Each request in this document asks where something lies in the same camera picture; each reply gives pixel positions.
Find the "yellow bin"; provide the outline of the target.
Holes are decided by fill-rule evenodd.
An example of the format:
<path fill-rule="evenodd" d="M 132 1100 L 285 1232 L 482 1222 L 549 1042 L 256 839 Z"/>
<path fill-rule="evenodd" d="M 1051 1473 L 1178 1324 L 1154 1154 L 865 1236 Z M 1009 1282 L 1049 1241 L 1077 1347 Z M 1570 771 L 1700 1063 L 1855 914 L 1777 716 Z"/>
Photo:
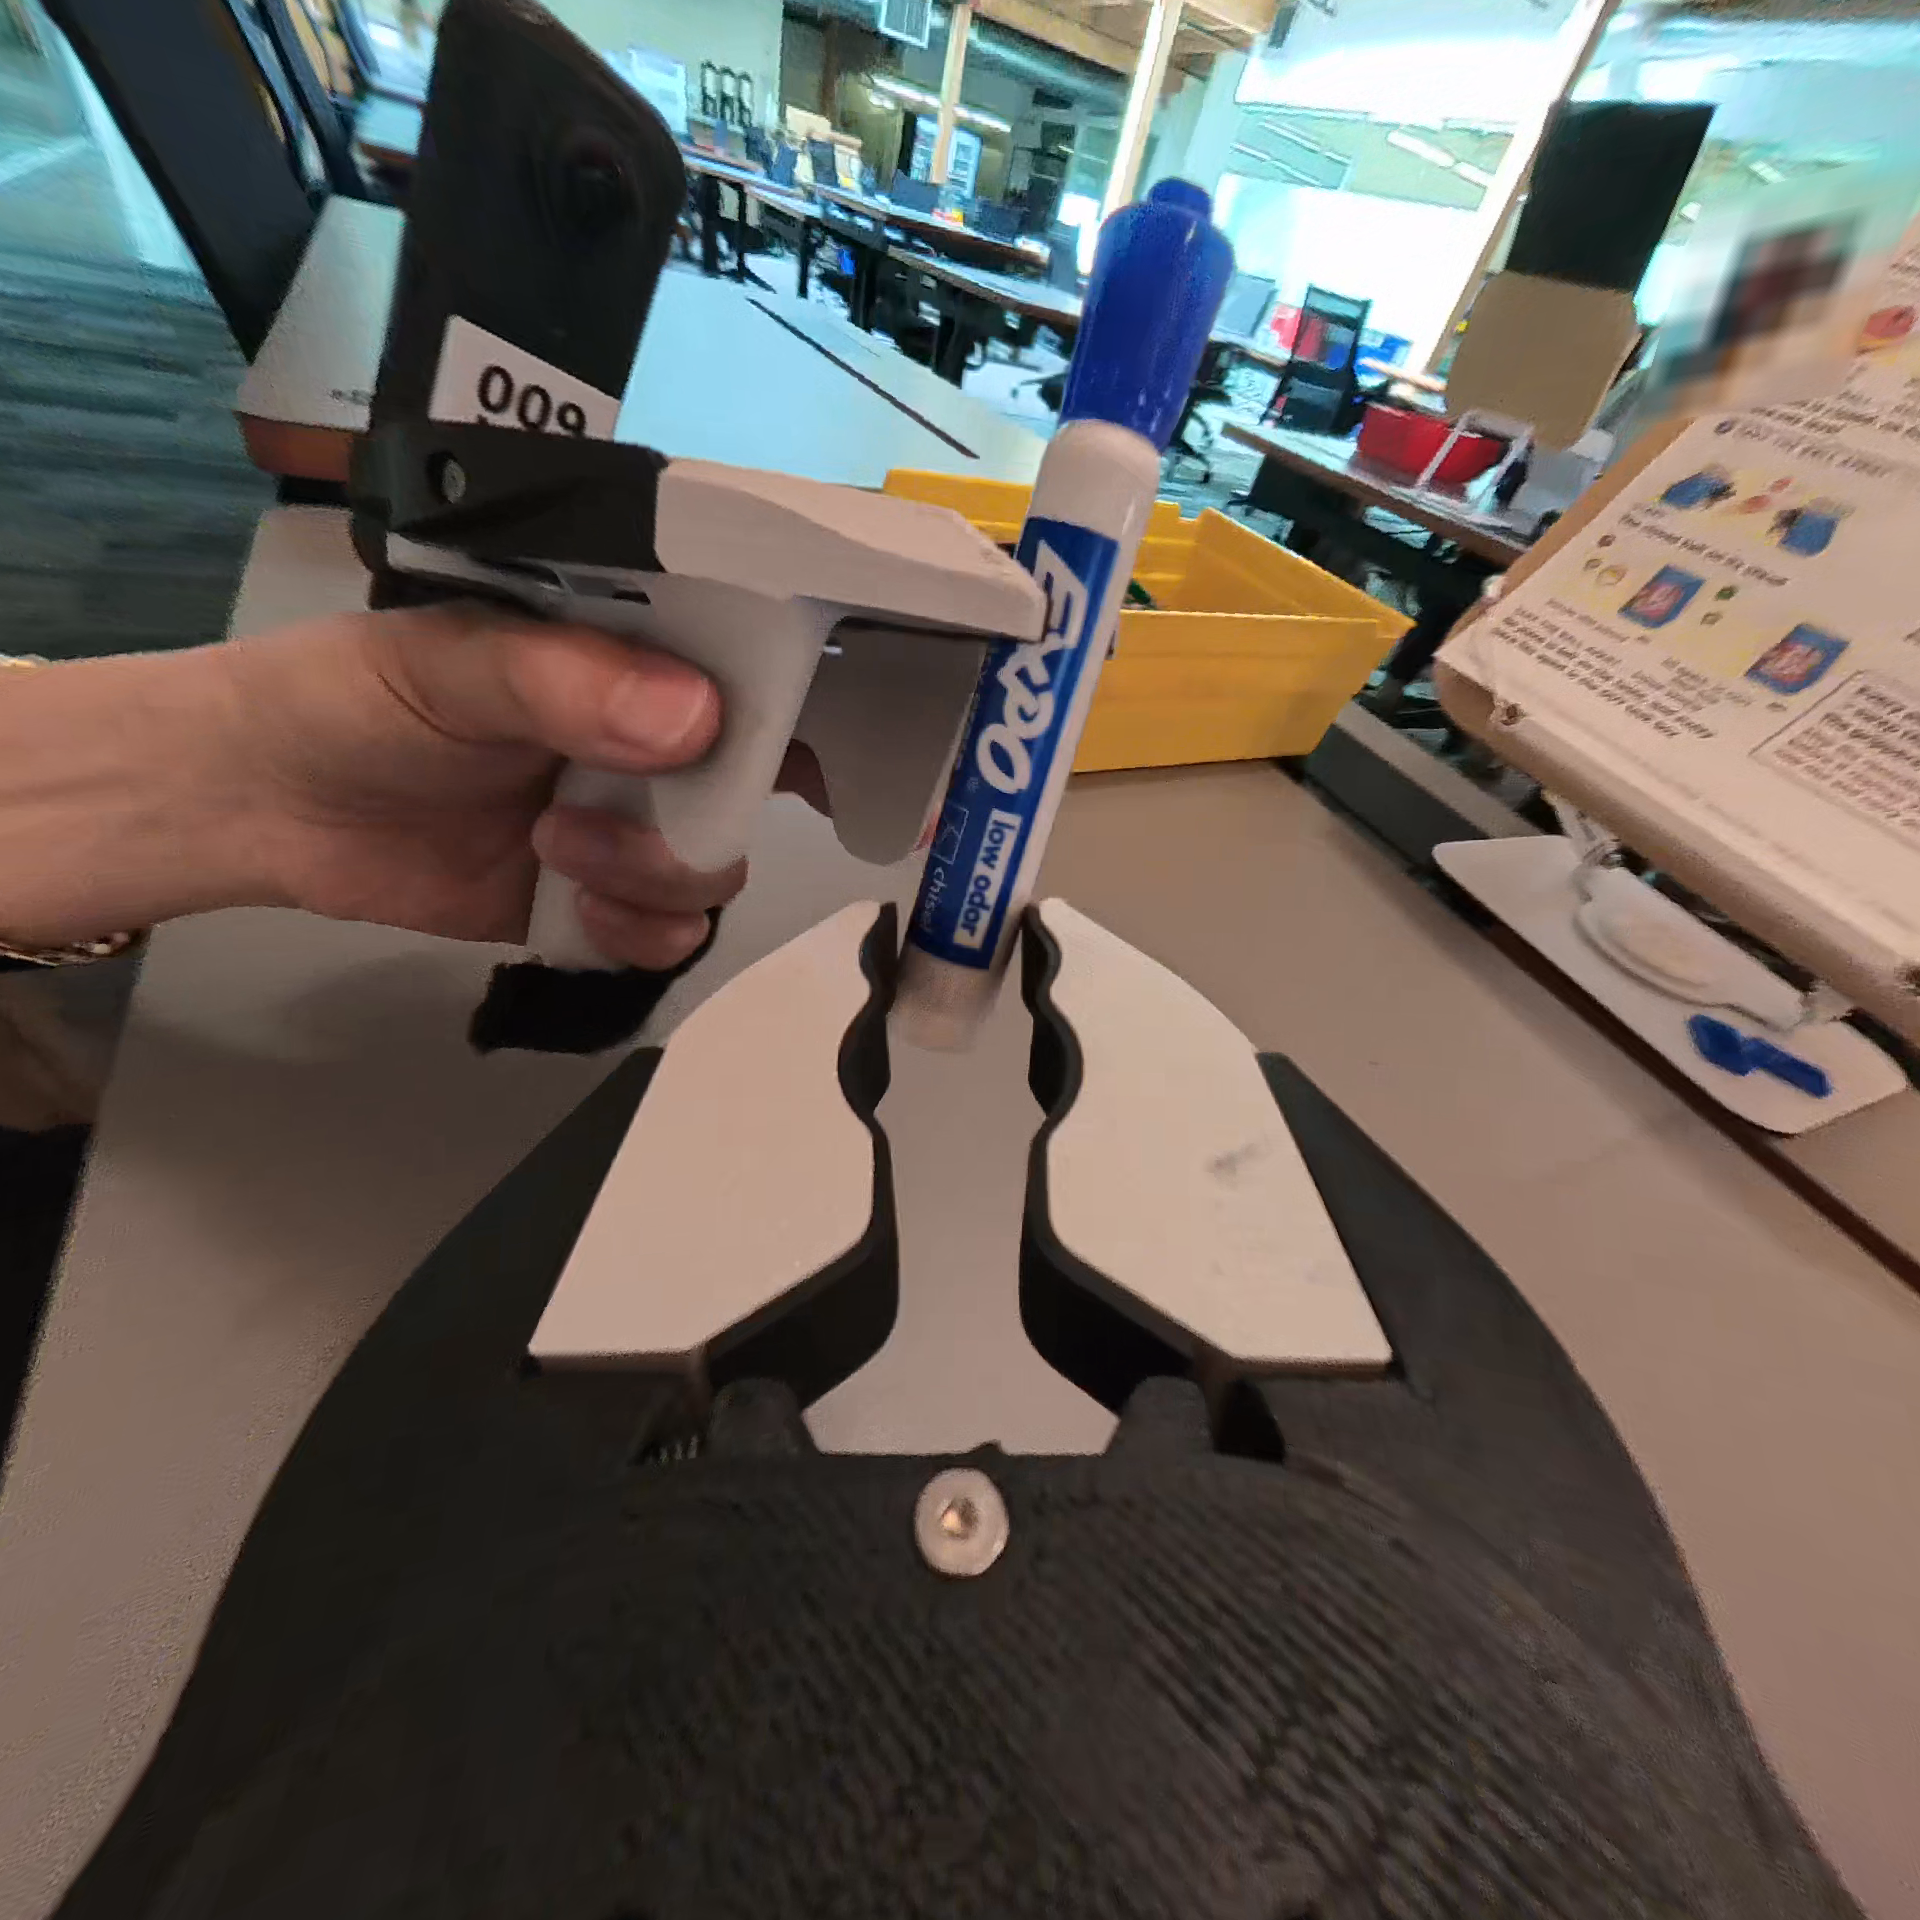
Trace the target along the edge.
<path fill-rule="evenodd" d="M 895 467 L 884 492 L 1015 535 L 1031 485 Z M 1072 771 L 1308 755 L 1399 622 L 1242 523 L 1153 505 Z"/>

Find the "small blue block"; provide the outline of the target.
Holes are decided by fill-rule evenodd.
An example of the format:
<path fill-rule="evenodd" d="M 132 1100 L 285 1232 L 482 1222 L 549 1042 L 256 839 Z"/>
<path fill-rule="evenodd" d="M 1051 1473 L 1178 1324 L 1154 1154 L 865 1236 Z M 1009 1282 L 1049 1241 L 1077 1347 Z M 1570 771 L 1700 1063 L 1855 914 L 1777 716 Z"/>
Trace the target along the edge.
<path fill-rule="evenodd" d="M 1828 1100 L 1836 1095 L 1836 1081 L 1824 1066 L 1764 1036 L 1744 1032 L 1715 1016 L 1687 1016 L 1686 1028 L 1694 1055 L 1731 1077 L 1764 1074 L 1811 1100 Z"/>

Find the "black panel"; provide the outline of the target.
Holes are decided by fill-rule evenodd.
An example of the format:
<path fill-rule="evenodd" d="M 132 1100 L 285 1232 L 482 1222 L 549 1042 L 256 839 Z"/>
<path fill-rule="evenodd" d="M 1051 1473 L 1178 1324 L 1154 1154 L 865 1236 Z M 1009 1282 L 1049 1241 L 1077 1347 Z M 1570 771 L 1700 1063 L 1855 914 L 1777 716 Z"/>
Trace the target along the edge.
<path fill-rule="evenodd" d="M 1715 110 L 1638 101 L 1554 103 L 1505 272 L 1631 298 L 1669 231 Z"/>

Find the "person's left hand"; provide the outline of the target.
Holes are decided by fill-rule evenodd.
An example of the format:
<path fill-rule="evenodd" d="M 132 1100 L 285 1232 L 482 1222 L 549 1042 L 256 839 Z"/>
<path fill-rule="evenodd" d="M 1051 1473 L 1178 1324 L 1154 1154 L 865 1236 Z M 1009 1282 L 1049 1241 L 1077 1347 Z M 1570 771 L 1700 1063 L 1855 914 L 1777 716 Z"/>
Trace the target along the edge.
<path fill-rule="evenodd" d="M 225 643 L 221 905 L 520 944 L 536 881 L 575 886 L 588 947 L 662 972 L 744 887 L 656 828 L 559 796 L 566 766 L 654 776 L 704 756 L 693 665 L 497 611 L 365 611 Z"/>

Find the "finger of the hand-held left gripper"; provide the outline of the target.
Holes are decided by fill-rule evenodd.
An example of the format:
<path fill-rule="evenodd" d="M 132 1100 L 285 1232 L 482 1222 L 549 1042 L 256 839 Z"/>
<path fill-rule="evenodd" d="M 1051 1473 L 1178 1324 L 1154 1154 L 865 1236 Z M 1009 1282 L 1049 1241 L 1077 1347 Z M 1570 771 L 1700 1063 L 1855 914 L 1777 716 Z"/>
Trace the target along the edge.
<path fill-rule="evenodd" d="M 662 575 L 954 634 L 1034 638 L 1043 628 L 1040 584 L 960 511 L 758 467 L 660 467 L 656 558 Z"/>
<path fill-rule="evenodd" d="M 812 675 L 812 761 L 838 846 L 904 863 L 937 810 L 986 638 L 841 621 Z"/>

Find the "blue Expo marker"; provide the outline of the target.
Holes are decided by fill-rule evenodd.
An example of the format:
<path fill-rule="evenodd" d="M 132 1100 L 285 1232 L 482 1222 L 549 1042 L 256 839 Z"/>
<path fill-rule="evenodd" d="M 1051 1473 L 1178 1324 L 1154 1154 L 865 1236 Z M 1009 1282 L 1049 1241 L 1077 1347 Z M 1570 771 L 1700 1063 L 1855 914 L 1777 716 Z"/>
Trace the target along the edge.
<path fill-rule="evenodd" d="M 910 1046 L 966 1049 L 998 994 L 1232 274 L 1197 184 L 1163 178 L 1100 225 L 1015 537 L 1040 622 L 984 660 L 904 928 L 890 1023 Z"/>

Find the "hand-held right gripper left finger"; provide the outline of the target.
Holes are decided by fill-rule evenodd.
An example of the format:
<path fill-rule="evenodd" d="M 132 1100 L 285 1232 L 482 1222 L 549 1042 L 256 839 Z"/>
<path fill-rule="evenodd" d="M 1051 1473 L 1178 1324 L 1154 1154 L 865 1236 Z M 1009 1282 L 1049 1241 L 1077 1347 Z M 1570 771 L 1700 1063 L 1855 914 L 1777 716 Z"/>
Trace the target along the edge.
<path fill-rule="evenodd" d="M 677 1025 L 532 1333 L 538 1371 L 816 1404 L 887 1342 L 895 978 L 899 907 L 856 900 Z"/>

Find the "background desk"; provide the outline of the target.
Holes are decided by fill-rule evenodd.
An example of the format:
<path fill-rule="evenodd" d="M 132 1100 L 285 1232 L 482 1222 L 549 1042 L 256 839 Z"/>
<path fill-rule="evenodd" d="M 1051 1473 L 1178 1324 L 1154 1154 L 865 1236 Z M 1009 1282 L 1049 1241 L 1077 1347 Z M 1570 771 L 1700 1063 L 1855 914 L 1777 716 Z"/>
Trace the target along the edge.
<path fill-rule="evenodd" d="M 1355 444 L 1227 416 L 1218 435 L 1261 457 L 1247 501 L 1296 523 L 1347 523 L 1388 511 L 1421 532 L 1453 541 L 1491 567 L 1509 567 L 1541 537 L 1539 517 L 1478 511 L 1461 492 L 1416 485 L 1368 462 Z"/>

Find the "person's left forearm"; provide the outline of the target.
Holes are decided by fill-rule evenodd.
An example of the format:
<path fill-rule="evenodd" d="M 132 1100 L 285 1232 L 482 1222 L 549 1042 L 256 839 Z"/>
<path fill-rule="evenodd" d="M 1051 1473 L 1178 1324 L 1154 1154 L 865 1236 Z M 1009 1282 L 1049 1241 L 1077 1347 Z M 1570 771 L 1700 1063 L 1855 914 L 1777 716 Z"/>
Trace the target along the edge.
<path fill-rule="evenodd" d="M 4 967 L 118 955 L 237 905 L 217 646 L 4 660 Z"/>

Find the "red storage bin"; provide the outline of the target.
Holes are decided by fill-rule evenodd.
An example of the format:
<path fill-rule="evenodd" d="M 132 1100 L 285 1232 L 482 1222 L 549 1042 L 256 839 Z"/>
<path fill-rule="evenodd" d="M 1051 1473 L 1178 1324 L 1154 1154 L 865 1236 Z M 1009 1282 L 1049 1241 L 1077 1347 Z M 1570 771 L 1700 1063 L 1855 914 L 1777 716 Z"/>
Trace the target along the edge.
<path fill-rule="evenodd" d="M 1404 485 L 1461 492 L 1491 474 L 1511 451 L 1511 437 L 1413 410 L 1398 400 L 1368 400 L 1357 414 L 1355 461 Z"/>

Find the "wooden instruction board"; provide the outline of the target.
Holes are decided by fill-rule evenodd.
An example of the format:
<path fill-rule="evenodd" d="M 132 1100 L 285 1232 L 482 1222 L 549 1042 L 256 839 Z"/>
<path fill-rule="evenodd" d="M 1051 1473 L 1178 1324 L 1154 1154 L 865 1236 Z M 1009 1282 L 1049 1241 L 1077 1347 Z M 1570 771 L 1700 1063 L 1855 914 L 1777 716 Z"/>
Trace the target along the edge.
<path fill-rule="evenodd" d="M 1733 266 L 1645 431 L 1453 628 L 1448 721 L 1917 1042 L 1917 222 Z"/>

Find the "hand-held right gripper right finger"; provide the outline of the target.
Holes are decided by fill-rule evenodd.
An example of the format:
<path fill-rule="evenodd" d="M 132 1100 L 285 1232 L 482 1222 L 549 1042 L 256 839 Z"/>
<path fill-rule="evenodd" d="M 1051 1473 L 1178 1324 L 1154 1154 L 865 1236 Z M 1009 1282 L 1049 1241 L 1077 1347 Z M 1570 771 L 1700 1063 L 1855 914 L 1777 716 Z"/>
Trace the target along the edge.
<path fill-rule="evenodd" d="M 1384 1379 L 1388 1333 L 1257 1046 L 1060 896 L 1024 912 L 1019 972 L 1031 1347 L 1107 1410 L 1153 1379 L 1214 1410 L 1276 1379 Z"/>

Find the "white stand base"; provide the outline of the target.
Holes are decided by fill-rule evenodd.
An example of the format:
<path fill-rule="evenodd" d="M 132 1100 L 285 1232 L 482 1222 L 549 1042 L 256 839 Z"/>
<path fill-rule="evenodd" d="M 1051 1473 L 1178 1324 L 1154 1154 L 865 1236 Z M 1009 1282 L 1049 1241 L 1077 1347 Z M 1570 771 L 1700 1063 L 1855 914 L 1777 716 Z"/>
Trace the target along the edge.
<path fill-rule="evenodd" d="M 1897 1095 L 1913 1090 L 1913 1081 L 1879 1042 L 1866 1038 L 1859 1025 L 1852 1025 L 1846 1009 L 1819 1003 L 1810 989 L 1797 985 L 1805 994 L 1805 1023 L 1797 1032 L 1773 1032 L 1754 1017 L 1725 1009 L 1694 1009 L 1687 1003 L 1669 998 L 1641 985 L 1638 978 L 1619 972 L 1575 928 L 1577 874 L 1590 869 L 1619 865 L 1588 857 L 1563 837 L 1501 837 L 1443 842 L 1434 850 L 1434 857 L 1437 869 L 1465 896 L 1471 896 L 1539 958 L 1560 972 L 1577 989 L 1577 994 L 1592 1003 L 1602 1016 L 1616 1017 L 1627 1028 L 1627 1036 L 1641 1042 L 1664 1066 L 1678 1071 L 1678 1077 L 1692 1090 L 1705 1095 L 1707 1104 L 1725 1116 L 1733 1116 L 1770 1137 L 1793 1138 L 1811 1129 L 1824 1129 L 1836 1118 L 1883 1107 Z M 1811 1100 L 1764 1074 L 1731 1077 L 1712 1066 L 1692 1049 L 1686 1028 L 1687 1016 L 1715 1016 L 1814 1061 L 1830 1074 L 1836 1095 L 1828 1100 Z"/>

